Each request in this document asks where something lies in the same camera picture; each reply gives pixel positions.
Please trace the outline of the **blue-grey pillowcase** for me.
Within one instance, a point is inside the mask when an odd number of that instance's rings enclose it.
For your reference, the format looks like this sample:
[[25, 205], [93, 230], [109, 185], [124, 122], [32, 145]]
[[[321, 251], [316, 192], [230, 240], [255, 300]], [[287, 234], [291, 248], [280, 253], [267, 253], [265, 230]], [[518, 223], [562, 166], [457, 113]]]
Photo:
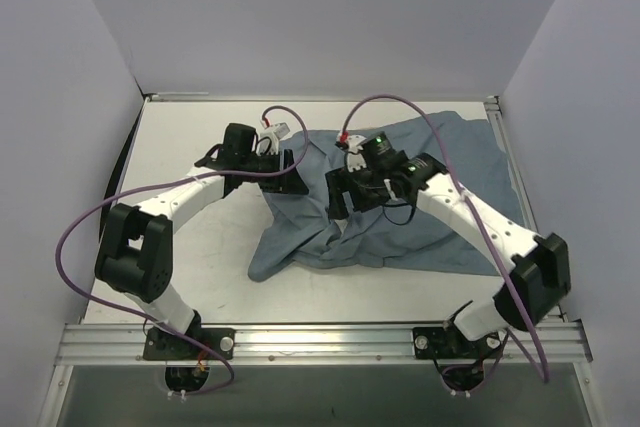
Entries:
[[[465, 120], [445, 111], [384, 126], [397, 150], [410, 157], [426, 152], [440, 157], [442, 140], [461, 183], [509, 219], [523, 213], [508, 169], [486, 120]], [[316, 269], [362, 265], [372, 268], [495, 275], [495, 267], [474, 247], [433, 216], [393, 203], [366, 213], [351, 211], [345, 226], [329, 219], [327, 172], [344, 164], [331, 130], [300, 132], [284, 148], [303, 160], [298, 172], [309, 189], [303, 196], [268, 194], [274, 220], [262, 234], [248, 267], [248, 277], [265, 281], [293, 262]]]

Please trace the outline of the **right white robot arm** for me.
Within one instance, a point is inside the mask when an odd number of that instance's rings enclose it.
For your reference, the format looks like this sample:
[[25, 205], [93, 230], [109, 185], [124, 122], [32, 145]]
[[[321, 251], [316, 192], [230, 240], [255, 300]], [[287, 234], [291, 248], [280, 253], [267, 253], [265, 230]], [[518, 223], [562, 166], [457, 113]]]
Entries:
[[507, 328], [537, 325], [571, 290], [567, 243], [518, 225], [456, 184], [449, 169], [421, 153], [410, 158], [395, 150], [386, 134], [341, 133], [337, 147], [343, 166], [325, 176], [328, 215], [343, 220], [393, 201], [429, 214], [489, 260], [503, 278], [493, 298], [472, 301], [454, 313], [443, 332], [446, 349], [465, 356], [482, 337]]

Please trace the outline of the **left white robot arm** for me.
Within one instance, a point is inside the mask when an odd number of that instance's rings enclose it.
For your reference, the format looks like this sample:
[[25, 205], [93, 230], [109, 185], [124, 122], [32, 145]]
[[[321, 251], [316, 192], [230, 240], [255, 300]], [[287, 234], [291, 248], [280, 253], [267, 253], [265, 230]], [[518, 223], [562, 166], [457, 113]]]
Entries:
[[167, 347], [180, 358], [199, 352], [202, 333], [199, 314], [171, 285], [174, 234], [244, 183], [256, 183], [266, 193], [309, 193], [292, 167], [293, 152], [280, 147], [288, 126], [266, 120], [262, 126], [258, 132], [229, 124], [223, 141], [195, 161], [184, 184], [134, 206], [119, 203], [107, 217], [95, 264], [97, 279], [159, 321], [168, 333]]

